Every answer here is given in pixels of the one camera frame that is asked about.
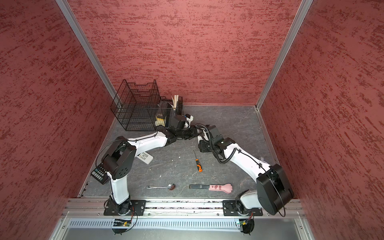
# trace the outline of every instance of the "black wire mesh basket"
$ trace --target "black wire mesh basket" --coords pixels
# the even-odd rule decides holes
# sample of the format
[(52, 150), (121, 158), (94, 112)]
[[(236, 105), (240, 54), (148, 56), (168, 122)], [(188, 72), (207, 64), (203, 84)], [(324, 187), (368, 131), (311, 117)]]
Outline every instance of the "black wire mesh basket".
[(170, 120), (183, 112), (183, 98), (176, 108), (172, 100), (160, 97), (156, 80), (147, 84), (127, 83), (124, 79), (111, 104), (116, 119), (126, 131), (155, 131), (169, 127)]

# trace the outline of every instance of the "black mounting plate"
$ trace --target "black mounting plate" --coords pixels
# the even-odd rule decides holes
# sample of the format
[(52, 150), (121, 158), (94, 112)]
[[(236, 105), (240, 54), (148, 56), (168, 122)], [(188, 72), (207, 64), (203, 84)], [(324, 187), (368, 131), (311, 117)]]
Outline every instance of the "black mounting plate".
[[(223, 200), (223, 212), (224, 216), (240, 216), (240, 214), (235, 209), (236, 201), (235, 200)], [(262, 216), (263, 210), (261, 208), (253, 208), (254, 216)]]
[[(135, 210), (135, 212), (138, 216), (143, 216), (146, 203), (147, 203), (146, 200), (131, 200), (131, 204), (133, 206), (133, 209)], [(120, 216), (120, 217), (122, 217), (113, 209), (109, 200), (108, 200), (107, 205), (104, 209), (104, 216)]]

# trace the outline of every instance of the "calculator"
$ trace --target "calculator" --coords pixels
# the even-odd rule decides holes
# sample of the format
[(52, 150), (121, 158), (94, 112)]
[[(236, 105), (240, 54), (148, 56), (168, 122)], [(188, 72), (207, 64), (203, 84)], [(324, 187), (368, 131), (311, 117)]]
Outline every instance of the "calculator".
[(104, 184), (108, 181), (109, 177), (107, 171), (103, 168), (103, 163), (100, 163), (97, 168), (91, 172), (91, 176), (94, 177), (101, 184)]

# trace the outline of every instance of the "gray marble floor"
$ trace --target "gray marble floor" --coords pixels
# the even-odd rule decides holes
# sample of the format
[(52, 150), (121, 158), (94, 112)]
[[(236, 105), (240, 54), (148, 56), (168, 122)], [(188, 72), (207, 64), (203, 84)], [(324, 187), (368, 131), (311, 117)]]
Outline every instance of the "gray marble floor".
[[(224, 138), (232, 138), (253, 156), (263, 157), (265, 161), (273, 164), (272, 156), (269, 153), (253, 107), (184, 106), (184, 113), (194, 116), (193, 124), (216, 125)], [(126, 138), (140, 137), (149, 133), (126, 132), (117, 123), (109, 140), (114, 140), (118, 136)], [(193, 150), (200, 159), (203, 172), (197, 171)], [(197, 139), (176, 141), (169, 146), (150, 150), (148, 153), (154, 157), (152, 162), (147, 165), (140, 159), (135, 158), (132, 169), (128, 174), (128, 190), (133, 198), (234, 198), (242, 191), (256, 188), (252, 178), (234, 163), (219, 164), (212, 153), (200, 153), (197, 147)], [(108, 183), (101, 185), (94, 178), (88, 177), (88, 185), (83, 196), (108, 196), (111, 192)], [(147, 185), (165, 186), (169, 183), (176, 184), (173, 191), (146, 189)], [(189, 189), (189, 184), (226, 183), (231, 183), (233, 186), (233, 191), (230, 194)]]

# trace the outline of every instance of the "wallpaper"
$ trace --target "wallpaper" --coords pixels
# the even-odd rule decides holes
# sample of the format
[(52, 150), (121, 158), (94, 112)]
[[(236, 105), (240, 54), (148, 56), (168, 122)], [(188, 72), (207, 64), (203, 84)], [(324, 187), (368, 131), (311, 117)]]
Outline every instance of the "wallpaper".
[(0, 239), (47, 239), (113, 120), (54, 0), (0, 3)]
[(316, 240), (384, 239), (384, 2), (315, 0), (262, 105)]
[(184, 103), (255, 104), (300, 0), (68, 0), (113, 86)]

